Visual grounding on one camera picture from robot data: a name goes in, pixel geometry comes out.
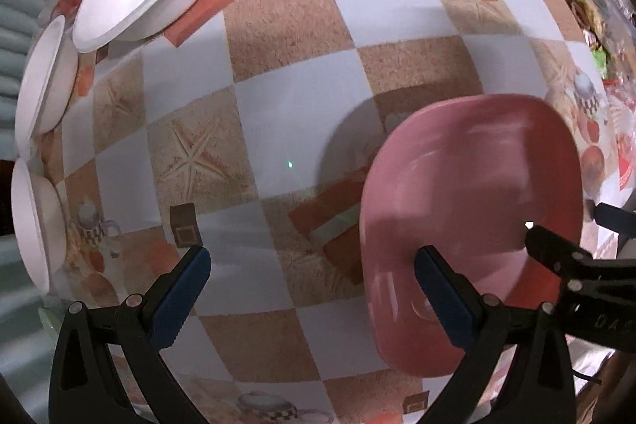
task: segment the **pink plastic basin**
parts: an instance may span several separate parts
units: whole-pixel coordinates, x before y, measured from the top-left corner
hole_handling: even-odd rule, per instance
[[[525,308],[556,300],[559,278],[525,252],[527,222],[581,238],[578,153],[543,100],[452,99],[393,131],[368,174],[360,214],[366,296],[387,365],[430,378],[453,372],[463,355],[415,280],[423,245],[434,245],[480,293]]]

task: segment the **grey curtain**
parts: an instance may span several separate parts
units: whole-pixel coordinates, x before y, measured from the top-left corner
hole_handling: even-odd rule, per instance
[[[0,159],[15,159],[15,105],[44,3],[0,0]],[[38,424],[48,422],[53,353],[37,314],[42,305],[21,262],[15,236],[0,237],[0,372]]]

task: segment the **tablecloth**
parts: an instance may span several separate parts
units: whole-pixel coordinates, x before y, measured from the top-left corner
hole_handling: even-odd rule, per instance
[[[210,422],[415,422],[451,372],[413,378],[376,351],[361,189],[405,117],[480,93],[551,102],[585,197],[616,200],[607,98],[563,0],[236,0],[178,47],[158,35],[83,54],[41,144],[68,223],[55,292],[89,307],[143,293],[186,251],[171,207],[193,203],[212,273],[162,356]],[[610,237],[586,218],[583,246],[612,257]],[[257,412],[281,398],[299,412]]]

